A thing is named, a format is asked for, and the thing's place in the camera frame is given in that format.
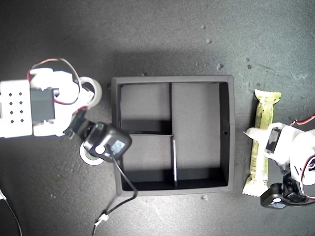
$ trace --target cable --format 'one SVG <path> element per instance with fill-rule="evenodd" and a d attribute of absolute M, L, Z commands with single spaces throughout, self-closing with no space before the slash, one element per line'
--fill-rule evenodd
<path fill-rule="evenodd" d="M 12 215 L 14 216 L 15 221 L 16 221 L 16 223 L 17 223 L 18 227 L 19 227 L 20 236 L 22 236 L 22 229 L 21 229 L 21 226 L 20 226 L 20 223 L 19 223 L 18 218 L 16 217 L 16 215 L 15 215 L 14 211 L 13 211 L 13 210 L 12 210 L 12 208 L 10 207 L 10 204 L 9 204 L 9 202 L 7 201 L 7 199 L 4 199 L 4 201 L 5 201 L 5 203 L 8 205 L 8 207 L 9 207 L 9 209 L 10 209 L 10 211 L 11 211 Z"/>
<path fill-rule="evenodd" d="M 135 186 L 131 183 L 131 181 L 128 179 L 128 177 L 124 174 L 123 170 L 120 168 L 111 148 L 109 145 L 106 145 L 106 149 L 109 152 L 110 157 L 113 159 L 113 162 L 116 166 L 116 168 L 119 170 L 120 174 L 124 177 L 124 179 L 126 180 L 126 182 L 129 184 L 129 186 L 133 189 L 133 196 L 121 203 L 119 203 L 118 205 L 116 205 L 115 207 L 111 208 L 109 211 L 103 213 L 99 219 L 97 220 L 97 222 L 94 224 L 94 228 L 93 228 L 93 236 L 95 236 L 96 233 L 96 228 L 97 226 L 102 222 L 102 221 L 107 221 L 109 219 L 109 214 L 112 213 L 114 210 L 116 210 L 117 208 L 119 208 L 120 206 L 122 206 L 123 204 L 130 202 L 131 200 L 135 199 L 138 196 L 138 190 L 135 188 Z"/>
<path fill-rule="evenodd" d="M 312 119 L 314 119 L 314 118 L 315 118 L 315 115 L 312 115 L 311 117 L 309 117 L 309 118 L 307 118 L 307 119 L 305 119 L 305 120 L 303 120 L 303 121 L 297 121 L 297 120 L 295 119 L 295 120 L 293 120 L 293 122 L 291 123 L 290 126 L 293 126 L 294 124 L 297 124 L 297 125 L 306 124 L 306 123 L 310 122 L 310 121 L 311 121 Z"/>
<path fill-rule="evenodd" d="M 288 202 L 286 202 L 286 201 L 284 201 L 284 203 L 285 203 L 287 206 L 291 206 L 291 207 L 303 207 L 303 206 L 307 206 L 307 205 L 313 204 L 313 203 L 315 203 L 315 201 L 310 202 L 310 203 L 306 203 L 306 204 L 292 204 L 292 203 L 288 203 Z"/>
<path fill-rule="evenodd" d="M 114 210 L 116 210 L 117 208 L 119 208 L 120 206 L 122 206 L 123 204 L 130 202 L 131 200 L 135 199 L 138 196 L 138 190 L 135 188 L 135 186 L 131 183 L 131 181 L 128 179 L 128 177 L 124 174 L 124 172 L 122 171 L 122 169 L 120 168 L 116 158 L 114 157 L 114 154 L 110 148 L 109 145 L 106 145 L 106 149 L 109 152 L 110 157 L 113 159 L 113 162 L 115 164 L 115 166 L 117 167 L 117 169 L 119 170 L 120 174 L 124 177 L 124 179 L 126 180 L 126 182 L 129 184 L 129 186 L 133 189 L 133 196 L 121 203 L 119 203 L 117 206 L 113 207 L 112 209 L 110 209 L 108 212 L 106 212 L 106 215 L 109 215 L 110 213 L 112 213 Z"/>
<path fill-rule="evenodd" d="M 45 64 L 45 63 L 50 62 L 50 61 L 62 61 L 62 62 L 64 62 L 64 63 L 70 68 L 72 74 L 73 74 L 74 77 L 75 77 L 75 81 L 77 81 L 78 87 L 79 87 L 78 96 L 77 96 L 77 98 L 76 98 L 73 102 L 64 103 L 64 102 L 58 101 L 57 99 L 55 99 L 55 102 L 58 103 L 58 104 L 62 104 L 62 105 L 72 105 L 72 104 L 76 103 L 76 101 L 79 99 L 80 92 L 81 92 L 81 90 L 82 90 L 82 83 L 81 83 L 81 80 L 80 80 L 80 77 L 79 77 L 78 73 L 76 72 L 76 70 L 74 69 L 74 67 L 73 67 L 66 59 L 63 59 L 63 58 L 50 58 L 50 59 L 43 60 L 43 61 L 41 61 L 41 62 L 39 62 L 39 63 L 33 65 L 33 66 L 31 67 L 31 69 L 28 70 L 28 72 L 27 72 L 27 74 L 26 74 L 26 79 L 27 79 L 28 81 L 31 81 L 31 80 L 30 80 L 30 71 L 33 70 L 33 69 L 35 69 L 35 68 L 38 67 L 39 65 Z"/>
<path fill-rule="evenodd" d="M 98 225 L 94 225 L 93 234 L 92 234 L 93 236 L 95 236 L 97 226 L 98 226 Z"/>
<path fill-rule="evenodd" d="M 310 197 L 310 196 L 308 196 L 308 195 L 306 195 L 305 193 L 304 193 L 304 186 L 303 186 L 303 178 L 304 178 L 304 172 L 305 172 L 305 170 L 306 170 L 306 168 L 308 167 L 308 165 L 309 165 L 309 163 L 313 160 L 315 158 L 315 155 L 312 155 L 312 156 L 310 156 L 308 159 L 307 159 L 307 161 L 305 162 L 305 165 L 304 165 L 304 167 L 303 167 L 303 169 L 302 169 L 302 172 L 301 172 L 301 192 L 307 197 L 307 198 L 309 198 L 309 199 L 315 199 L 315 197 Z"/>

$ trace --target gray surface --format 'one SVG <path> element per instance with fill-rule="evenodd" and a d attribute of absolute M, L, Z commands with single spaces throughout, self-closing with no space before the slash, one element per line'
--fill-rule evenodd
<path fill-rule="evenodd" d="M 219 168 L 219 84 L 173 84 L 172 98 L 177 168 Z"/>
<path fill-rule="evenodd" d="M 124 85 L 121 93 L 122 120 L 170 120 L 169 84 Z"/>
<path fill-rule="evenodd" d="M 80 75 L 96 78 L 104 88 L 114 76 L 143 72 L 235 78 L 233 192 L 208 194 L 207 201 L 201 194 L 139 197 L 101 224 L 97 235 L 314 234 L 315 206 L 269 210 L 259 206 L 258 198 L 241 194 L 251 149 L 242 132 L 253 121 L 253 90 L 283 93 L 275 121 L 289 123 L 315 113 L 313 0 L 1 3 L 2 80 L 24 78 L 33 63 L 52 56 L 67 58 Z M 218 63 L 224 65 L 220 71 Z M 104 90 L 89 117 L 109 122 L 109 99 Z M 313 127 L 311 123 L 303 129 Z M 24 235 L 89 236 L 94 220 L 115 196 L 112 165 L 85 165 L 79 145 L 79 140 L 57 137 L 0 141 L 0 187 L 13 203 Z M 280 180 L 271 163 L 269 179 L 269 183 Z M 3 211 L 0 235 L 13 235 L 13 219 Z"/>
<path fill-rule="evenodd" d="M 172 169 L 171 136 L 132 135 L 131 137 L 132 146 L 123 158 L 126 172 Z"/>

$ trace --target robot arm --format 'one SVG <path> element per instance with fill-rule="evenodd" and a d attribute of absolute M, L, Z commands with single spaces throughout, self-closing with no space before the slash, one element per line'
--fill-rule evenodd
<path fill-rule="evenodd" d="M 258 151 L 275 160 L 284 174 L 283 183 L 272 184 L 261 195 L 261 205 L 281 209 L 313 203 L 310 200 L 315 198 L 307 196 L 303 186 L 315 184 L 315 130 L 273 123 L 266 130 L 250 128 L 246 134 L 258 141 Z"/>

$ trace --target debris speck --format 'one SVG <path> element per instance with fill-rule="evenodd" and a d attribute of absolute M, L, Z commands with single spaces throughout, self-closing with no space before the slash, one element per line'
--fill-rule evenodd
<path fill-rule="evenodd" d="M 201 196 L 201 199 L 207 201 L 208 200 L 208 196 L 206 194 L 204 194 L 204 195 Z"/>
<path fill-rule="evenodd" d="M 217 70 L 221 70 L 222 68 L 223 68 L 223 64 L 220 64 L 220 63 L 219 63 L 219 64 L 217 65 Z"/>

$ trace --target sticker label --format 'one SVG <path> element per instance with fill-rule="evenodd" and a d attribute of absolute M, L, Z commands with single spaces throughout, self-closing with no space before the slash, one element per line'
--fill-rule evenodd
<path fill-rule="evenodd" d="M 116 155 L 117 153 L 119 153 L 121 151 L 121 149 L 123 149 L 123 147 L 125 146 L 125 143 L 123 143 L 120 140 L 117 140 L 112 146 L 111 146 L 111 150 L 113 152 L 114 155 Z"/>

